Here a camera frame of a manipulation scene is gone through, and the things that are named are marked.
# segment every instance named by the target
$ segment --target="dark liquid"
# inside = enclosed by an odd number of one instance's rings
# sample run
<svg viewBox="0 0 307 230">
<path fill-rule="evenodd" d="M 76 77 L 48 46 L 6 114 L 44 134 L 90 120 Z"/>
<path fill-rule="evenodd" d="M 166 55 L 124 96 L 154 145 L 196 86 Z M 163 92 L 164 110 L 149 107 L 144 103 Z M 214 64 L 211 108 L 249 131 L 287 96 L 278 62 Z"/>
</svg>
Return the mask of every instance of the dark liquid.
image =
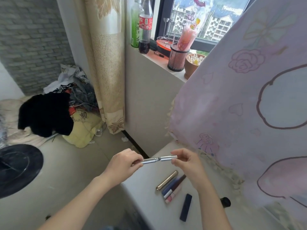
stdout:
<svg viewBox="0 0 307 230">
<path fill-rule="evenodd" d="M 150 44 L 148 41 L 140 40 L 138 43 L 138 50 L 142 54 L 147 54 L 149 52 Z"/>
</svg>

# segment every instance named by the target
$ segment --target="white tabletop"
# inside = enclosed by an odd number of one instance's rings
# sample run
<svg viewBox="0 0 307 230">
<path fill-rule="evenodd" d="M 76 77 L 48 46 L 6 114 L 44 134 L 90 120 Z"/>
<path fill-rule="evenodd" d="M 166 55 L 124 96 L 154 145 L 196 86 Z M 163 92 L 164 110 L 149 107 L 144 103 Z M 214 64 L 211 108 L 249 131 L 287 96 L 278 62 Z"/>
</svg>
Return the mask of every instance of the white tabletop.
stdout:
<svg viewBox="0 0 307 230">
<path fill-rule="evenodd" d="M 161 149 L 154 157 L 170 155 L 174 149 L 180 148 L 171 142 Z M 228 219 L 234 230 L 274 230 L 284 229 L 272 219 L 264 210 L 246 212 L 241 204 L 235 201 L 232 185 L 228 178 L 221 176 L 203 161 L 206 172 L 216 188 L 218 195 L 228 197 L 232 202 L 231 207 L 225 209 Z M 173 166 L 170 161 L 158 161 L 145 164 L 132 177 L 123 182 L 123 187 L 132 198 L 134 205 L 154 230 L 174 229 L 202 229 L 201 210 L 197 191 L 192 187 L 189 179 L 182 182 L 182 190 L 166 204 L 160 192 L 156 191 L 159 185 L 172 172 L 178 170 L 179 176 L 183 175 L 181 169 Z M 192 195 L 190 210 L 186 222 L 179 220 L 186 194 Z"/>
</svg>

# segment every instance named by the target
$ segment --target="window sill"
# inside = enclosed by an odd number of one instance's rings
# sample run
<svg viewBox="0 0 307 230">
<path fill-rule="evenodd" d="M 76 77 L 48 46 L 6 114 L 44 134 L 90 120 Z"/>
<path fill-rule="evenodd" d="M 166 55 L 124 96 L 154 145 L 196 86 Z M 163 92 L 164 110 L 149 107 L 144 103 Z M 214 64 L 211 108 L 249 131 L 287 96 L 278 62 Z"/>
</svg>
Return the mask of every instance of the window sill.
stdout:
<svg viewBox="0 0 307 230">
<path fill-rule="evenodd" d="M 129 47 L 134 50 L 136 53 L 139 53 L 137 48 L 133 48 L 129 45 Z M 183 81 L 184 83 L 186 83 L 187 79 L 184 78 L 185 75 L 185 69 L 183 69 L 181 72 L 173 72 L 171 70 L 169 70 L 167 68 L 167 64 L 169 61 L 168 57 L 160 57 L 154 54 L 154 51 L 149 50 L 149 52 L 147 54 L 141 54 L 142 56 L 146 57 L 147 59 L 149 59 L 150 61 L 152 61 L 153 63 L 155 63 L 156 65 L 160 66 L 161 68 L 163 68 L 164 70 L 168 71 L 170 74 L 174 75 L 175 77 L 177 77 L 178 79 L 180 79 L 181 81 Z"/>
</svg>

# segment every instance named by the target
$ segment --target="floor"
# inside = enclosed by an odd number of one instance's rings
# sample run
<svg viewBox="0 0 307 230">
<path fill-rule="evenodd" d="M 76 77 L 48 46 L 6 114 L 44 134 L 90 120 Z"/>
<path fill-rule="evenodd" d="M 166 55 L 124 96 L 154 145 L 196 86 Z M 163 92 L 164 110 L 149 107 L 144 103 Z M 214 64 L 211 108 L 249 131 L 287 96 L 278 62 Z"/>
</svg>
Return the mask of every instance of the floor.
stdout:
<svg viewBox="0 0 307 230">
<path fill-rule="evenodd" d="M 57 136 L 40 146 L 44 166 L 39 175 L 21 191 L 0 199 L 1 230 L 33 230 L 73 199 L 95 176 L 101 174 L 112 156 L 126 148 L 124 135 L 105 131 L 95 143 L 76 148 Z M 100 230 L 117 224 L 127 202 L 120 186 L 110 190 L 90 215 L 85 230 Z"/>
</svg>

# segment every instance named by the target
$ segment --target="black disc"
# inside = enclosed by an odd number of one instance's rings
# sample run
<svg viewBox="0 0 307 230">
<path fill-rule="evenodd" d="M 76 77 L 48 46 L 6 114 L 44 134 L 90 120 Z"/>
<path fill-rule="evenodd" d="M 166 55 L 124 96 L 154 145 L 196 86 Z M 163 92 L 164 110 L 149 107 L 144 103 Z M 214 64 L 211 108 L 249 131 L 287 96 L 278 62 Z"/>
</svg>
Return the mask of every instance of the black disc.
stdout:
<svg viewBox="0 0 307 230">
<path fill-rule="evenodd" d="M 0 149 L 0 198 L 26 187 L 43 164 L 43 154 L 32 145 L 16 144 Z"/>
</svg>

